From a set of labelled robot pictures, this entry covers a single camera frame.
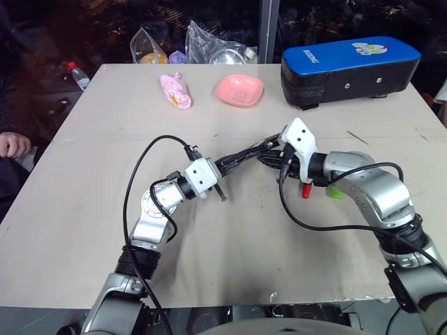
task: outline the cable connector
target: cable connector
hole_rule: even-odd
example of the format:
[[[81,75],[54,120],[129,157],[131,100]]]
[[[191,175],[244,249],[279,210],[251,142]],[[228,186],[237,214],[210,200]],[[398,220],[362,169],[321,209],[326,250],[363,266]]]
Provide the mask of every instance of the cable connector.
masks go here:
[[[202,154],[199,152],[198,147],[195,145],[192,147],[191,145],[185,146],[183,148],[191,162],[194,162],[196,159],[202,158]]]
[[[166,176],[166,179],[168,181],[172,181],[174,179],[179,179],[182,175],[178,171],[174,171],[173,173],[170,173]]]
[[[293,148],[291,144],[286,143],[286,145],[284,145],[284,149],[282,149],[282,152],[280,155],[282,158],[282,161],[290,164],[292,161],[293,155],[295,155],[295,151],[296,151],[295,148]]]

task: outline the green object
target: green object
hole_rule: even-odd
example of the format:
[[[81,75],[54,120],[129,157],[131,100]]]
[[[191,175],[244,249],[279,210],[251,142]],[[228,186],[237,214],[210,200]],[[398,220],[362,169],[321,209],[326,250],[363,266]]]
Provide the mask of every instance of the green object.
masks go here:
[[[334,199],[344,199],[344,193],[334,186],[329,186],[329,196]]]

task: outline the metal pole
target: metal pole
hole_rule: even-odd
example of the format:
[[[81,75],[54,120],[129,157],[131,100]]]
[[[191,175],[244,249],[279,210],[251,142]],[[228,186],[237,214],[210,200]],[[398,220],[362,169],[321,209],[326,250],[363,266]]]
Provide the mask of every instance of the metal pole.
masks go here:
[[[280,0],[261,0],[258,32],[258,61],[260,64],[268,64],[273,61],[279,2]]]

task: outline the clear plastic bag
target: clear plastic bag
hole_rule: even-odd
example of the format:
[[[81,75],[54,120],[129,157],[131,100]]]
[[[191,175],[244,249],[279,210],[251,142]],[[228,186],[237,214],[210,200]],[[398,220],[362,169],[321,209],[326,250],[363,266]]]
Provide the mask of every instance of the clear plastic bag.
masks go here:
[[[169,63],[164,51],[143,28],[132,37],[130,48],[135,64]]]
[[[247,46],[221,40],[191,20],[186,33],[186,59],[189,64],[245,64]]]

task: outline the table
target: table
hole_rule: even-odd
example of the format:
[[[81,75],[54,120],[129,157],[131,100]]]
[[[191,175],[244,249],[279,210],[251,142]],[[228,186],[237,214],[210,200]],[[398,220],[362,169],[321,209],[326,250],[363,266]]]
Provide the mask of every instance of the table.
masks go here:
[[[162,73],[180,71],[193,97],[181,111],[164,99]],[[264,81],[260,102],[243,109],[214,94],[231,73]],[[320,152],[363,151],[394,161],[424,228],[447,260],[447,134],[416,90],[300,111],[288,105],[279,65],[103,65],[48,147],[0,225],[0,306],[89,308],[124,243],[122,203],[133,166],[150,140],[173,134],[219,158],[278,133],[301,117]],[[361,138],[364,142],[350,135]],[[129,224],[155,179],[188,160],[169,141],[143,161],[129,200]],[[165,249],[152,286],[163,307],[333,302],[392,296],[374,236],[363,231],[311,232],[281,208],[277,171],[256,161],[212,193],[177,209],[178,237]],[[293,211],[314,225],[365,223],[349,198],[314,188]]]

